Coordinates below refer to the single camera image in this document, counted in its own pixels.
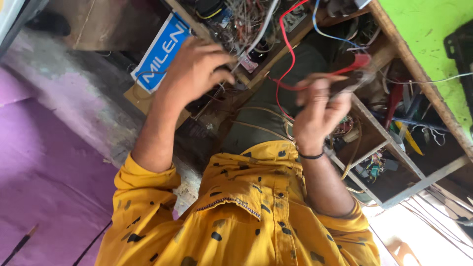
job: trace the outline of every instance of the finger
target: finger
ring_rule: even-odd
[[[195,41],[199,40],[198,38],[194,36],[189,36],[187,39],[182,43],[182,47],[188,47],[191,46]]]
[[[325,122],[336,126],[350,111],[351,93],[341,93],[327,105]]]
[[[211,53],[216,51],[223,51],[223,47],[219,44],[208,44],[197,47],[196,50],[203,53]]]
[[[323,119],[325,107],[329,96],[330,82],[327,79],[319,79],[308,88],[309,98],[307,107],[312,112],[315,119]]]
[[[235,78],[227,70],[217,70],[210,75],[209,82],[211,86],[215,86],[217,83],[228,82],[230,84],[235,83]]]
[[[206,55],[206,63],[208,63],[212,69],[233,62],[237,62],[237,59],[225,51],[216,51]]]
[[[333,75],[330,75],[330,73],[312,73],[306,77],[306,80],[311,80],[312,82],[314,82],[315,80],[322,79],[322,78],[328,79],[330,83],[333,83],[336,81],[346,80],[348,77],[333,76]]]
[[[307,99],[307,89],[297,92],[296,96],[296,106],[304,106]]]

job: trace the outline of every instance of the black bracelet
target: black bracelet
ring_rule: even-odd
[[[316,155],[316,156],[306,156],[306,155],[303,155],[302,153],[300,153],[299,151],[297,151],[299,153],[299,156],[304,158],[304,159],[309,159],[309,160],[315,160],[315,159],[318,159],[320,157],[322,157],[324,155],[324,152],[322,152],[321,154],[319,155]]]

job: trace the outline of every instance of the green component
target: green component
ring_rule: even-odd
[[[373,166],[373,168],[371,169],[370,175],[372,177],[378,177],[379,176],[379,166],[377,166],[377,165]]]
[[[472,0],[379,0],[412,54],[432,80],[458,75],[443,40],[473,19]],[[459,79],[435,83],[438,91],[473,144],[472,117]]]
[[[339,124],[345,123],[345,122],[348,122],[348,117],[347,117],[347,116],[345,116],[345,117],[340,121]]]

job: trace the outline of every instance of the man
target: man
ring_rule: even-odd
[[[295,52],[301,60],[286,83],[326,70],[315,48],[301,44]],[[217,44],[196,38],[183,44],[115,177],[113,225],[96,265],[379,265],[360,205],[323,155],[325,137],[350,110],[351,94],[328,102],[330,83],[341,77],[311,75],[298,84],[308,88],[297,99],[281,92],[286,112],[298,112],[292,130],[297,146],[273,134],[286,135],[281,117],[243,109],[237,118],[243,124],[235,124],[222,145],[226,152],[210,159],[198,200],[173,220],[171,189],[180,185],[171,161],[177,118],[218,82],[234,83],[228,71],[217,69],[233,61]],[[271,71],[275,78],[287,69],[287,58],[278,65]],[[267,80],[246,107],[281,113],[274,93],[275,83]]]

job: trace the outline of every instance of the cardboard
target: cardboard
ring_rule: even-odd
[[[142,111],[145,115],[148,115],[149,108],[151,107],[151,102],[154,97],[154,93],[150,95],[140,85],[134,84],[123,95],[140,111]],[[187,111],[186,109],[183,109],[179,116],[179,119],[177,120],[176,129],[178,129],[190,116],[191,113],[189,113],[189,111]]]

